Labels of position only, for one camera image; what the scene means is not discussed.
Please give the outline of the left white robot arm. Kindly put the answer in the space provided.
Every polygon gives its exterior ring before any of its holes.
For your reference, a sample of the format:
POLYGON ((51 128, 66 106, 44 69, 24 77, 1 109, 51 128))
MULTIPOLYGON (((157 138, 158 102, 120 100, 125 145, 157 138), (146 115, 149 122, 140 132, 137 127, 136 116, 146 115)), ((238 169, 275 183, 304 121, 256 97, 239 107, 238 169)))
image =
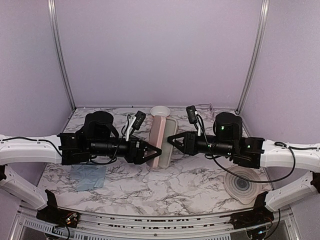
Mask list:
POLYGON ((31 184, 9 167, 13 163, 52 163, 56 165, 95 165, 96 157, 117 157, 141 165, 159 157, 159 147, 132 135, 139 130, 146 114, 138 111, 127 118, 124 136, 113 125, 114 117, 106 111, 86 115, 83 126, 74 133, 45 137, 0 137, 0 186, 8 193, 29 203, 36 218, 48 223, 75 228, 80 214, 58 207, 55 194, 31 184))

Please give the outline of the light blue cleaning cloth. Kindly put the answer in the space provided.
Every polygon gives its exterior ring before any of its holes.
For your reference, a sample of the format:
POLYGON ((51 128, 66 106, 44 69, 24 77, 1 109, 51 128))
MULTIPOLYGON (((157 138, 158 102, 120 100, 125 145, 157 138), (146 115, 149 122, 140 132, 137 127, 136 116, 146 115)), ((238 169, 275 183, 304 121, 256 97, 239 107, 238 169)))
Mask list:
POLYGON ((93 191, 104 186, 106 166, 72 165, 70 180, 76 181, 77 192, 93 191))

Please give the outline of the pink hard glasses case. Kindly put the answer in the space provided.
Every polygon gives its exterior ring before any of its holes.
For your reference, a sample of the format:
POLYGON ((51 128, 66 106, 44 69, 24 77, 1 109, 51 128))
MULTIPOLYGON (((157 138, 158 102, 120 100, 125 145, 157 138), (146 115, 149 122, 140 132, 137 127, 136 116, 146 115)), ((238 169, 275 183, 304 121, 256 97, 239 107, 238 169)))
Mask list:
POLYGON ((147 161, 149 167, 165 169, 170 165, 173 146, 168 143, 168 137, 175 135, 178 128, 178 121, 173 118, 160 115, 153 117, 148 143, 161 149, 162 152, 161 155, 147 161))

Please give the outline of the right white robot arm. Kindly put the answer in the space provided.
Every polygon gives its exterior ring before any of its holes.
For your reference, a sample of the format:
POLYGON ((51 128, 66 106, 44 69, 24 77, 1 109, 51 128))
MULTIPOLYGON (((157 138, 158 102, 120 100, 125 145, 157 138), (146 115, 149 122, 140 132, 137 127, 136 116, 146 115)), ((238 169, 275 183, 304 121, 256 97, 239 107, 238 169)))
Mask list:
POLYGON ((306 174, 294 182, 257 195, 251 210, 233 213, 230 223, 241 229, 273 221, 274 212, 291 203, 320 192, 320 145, 290 144, 262 137, 244 137, 243 121, 238 115, 221 112, 213 123, 213 135, 207 135, 202 118, 190 107, 188 120, 198 131, 185 131, 167 138, 168 143, 186 155, 205 154, 212 160, 228 158, 234 164, 251 169, 284 167, 304 169, 306 174))

